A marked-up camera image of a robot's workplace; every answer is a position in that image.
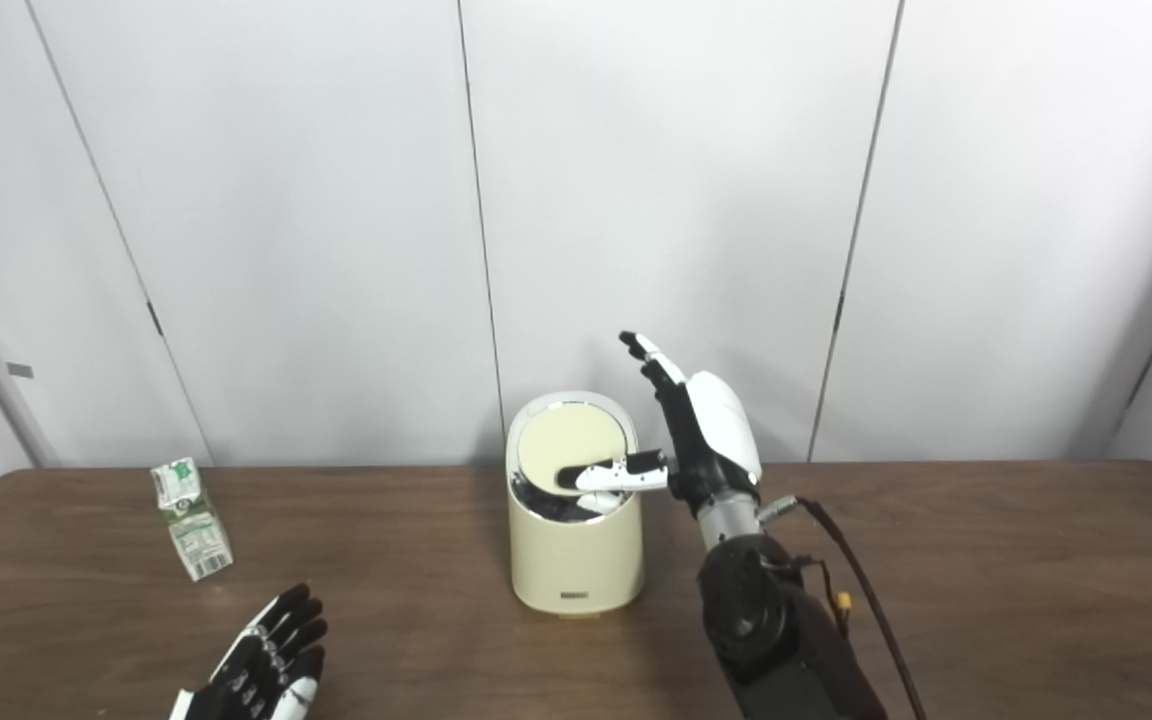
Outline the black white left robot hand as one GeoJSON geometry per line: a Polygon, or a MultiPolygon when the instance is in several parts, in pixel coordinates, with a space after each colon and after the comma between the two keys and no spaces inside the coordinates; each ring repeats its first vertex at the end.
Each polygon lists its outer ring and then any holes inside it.
{"type": "Polygon", "coordinates": [[[306,583],[276,596],[238,632],[205,685],[179,691],[170,719],[305,719],[326,657],[323,611],[306,583]]]}

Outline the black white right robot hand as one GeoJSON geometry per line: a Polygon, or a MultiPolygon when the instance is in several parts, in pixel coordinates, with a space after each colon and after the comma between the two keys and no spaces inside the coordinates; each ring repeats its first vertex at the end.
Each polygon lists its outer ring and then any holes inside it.
{"type": "Polygon", "coordinates": [[[761,460],[744,406],[710,372],[685,376],[660,348],[632,331],[617,334],[643,374],[668,430],[673,454],[637,450],[586,465],[561,468],[558,488],[577,495],[668,488],[695,520],[727,536],[761,533],[761,460]]]}

